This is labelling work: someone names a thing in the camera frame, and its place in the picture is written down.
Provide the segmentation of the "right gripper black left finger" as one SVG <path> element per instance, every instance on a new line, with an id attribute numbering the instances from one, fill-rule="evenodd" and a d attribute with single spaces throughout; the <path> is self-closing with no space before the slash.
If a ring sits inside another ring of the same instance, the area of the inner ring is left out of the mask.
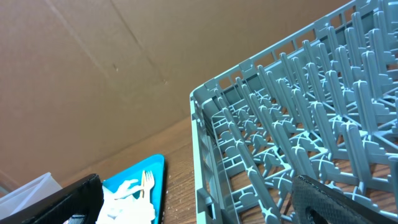
<path id="1" fill-rule="evenodd" d="M 95 224 L 104 204 L 102 182 L 90 174 L 1 220 L 1 224 Z"/>

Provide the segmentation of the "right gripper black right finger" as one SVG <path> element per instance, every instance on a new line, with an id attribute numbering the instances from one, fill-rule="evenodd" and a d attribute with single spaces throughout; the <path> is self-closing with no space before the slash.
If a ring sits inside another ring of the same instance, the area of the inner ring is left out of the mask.
<path id="1" fill-rule="evenodd" d="M 292 206 L 295 223 L 299 224 L 395 223 L 307 175 L 297 175 L 293 179 Z"/>

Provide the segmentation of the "white napkin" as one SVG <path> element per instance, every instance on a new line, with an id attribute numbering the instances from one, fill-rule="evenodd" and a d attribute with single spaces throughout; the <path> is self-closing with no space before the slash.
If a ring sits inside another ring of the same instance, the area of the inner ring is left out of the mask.
<path id="1" fill-rule="evenodd" d="M 145 202 L 141 197 L 133 196 L 134 193 L 144 189 L 137 183 L 137 179 L 125 180 L 116 192 L 110 191 L 103 185 L 104 202 L 95 223 L 152 223 L 155 219 L 153 204 Z"/>

